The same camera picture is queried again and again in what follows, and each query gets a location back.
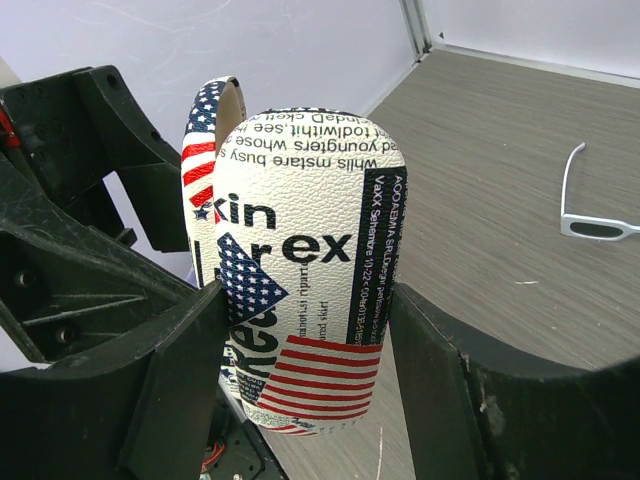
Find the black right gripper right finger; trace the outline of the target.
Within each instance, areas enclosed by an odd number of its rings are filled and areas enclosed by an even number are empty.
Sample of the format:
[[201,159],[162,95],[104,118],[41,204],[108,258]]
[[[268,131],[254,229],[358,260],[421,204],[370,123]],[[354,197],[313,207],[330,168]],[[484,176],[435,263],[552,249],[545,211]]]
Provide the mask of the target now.
[[639,362],[589,371],[508,345],[411,287],[390,334],[419,479],[635,479]]

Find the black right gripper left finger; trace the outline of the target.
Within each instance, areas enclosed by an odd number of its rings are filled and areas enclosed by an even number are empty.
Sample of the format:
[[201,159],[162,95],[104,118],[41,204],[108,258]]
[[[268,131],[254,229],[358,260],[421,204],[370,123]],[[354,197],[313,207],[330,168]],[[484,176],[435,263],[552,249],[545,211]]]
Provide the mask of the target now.
[[2,374],[2,478],[198,478],[226,328],[211,284],[48,369]]

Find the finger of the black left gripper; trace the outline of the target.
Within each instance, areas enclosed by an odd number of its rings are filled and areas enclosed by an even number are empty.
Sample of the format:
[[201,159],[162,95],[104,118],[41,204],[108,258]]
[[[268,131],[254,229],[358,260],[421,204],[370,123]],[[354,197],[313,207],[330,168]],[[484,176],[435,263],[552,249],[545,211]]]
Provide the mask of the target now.
[[1,160],[1,326],[29,362],[81,357],[139,332],[202,361],[209,307],[208,293],[83,225]]
[[131,246],[137,237],[124,226],[104,184],[116,174],[152,248],[187,251],[180,155],[115,66],[2,88],[1,149],[69,216]]

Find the flag print glasses case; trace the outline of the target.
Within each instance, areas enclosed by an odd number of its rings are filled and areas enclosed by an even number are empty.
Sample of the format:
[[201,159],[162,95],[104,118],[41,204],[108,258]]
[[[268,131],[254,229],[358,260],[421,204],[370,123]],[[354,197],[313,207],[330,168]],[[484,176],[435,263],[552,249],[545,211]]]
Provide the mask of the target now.
[[181,194],[199,286],[218,284],[233,391],[254,424],[331,434],[371,405],[408,196],[391,136],[356,114],[248,115],[238,80],[197,91]]

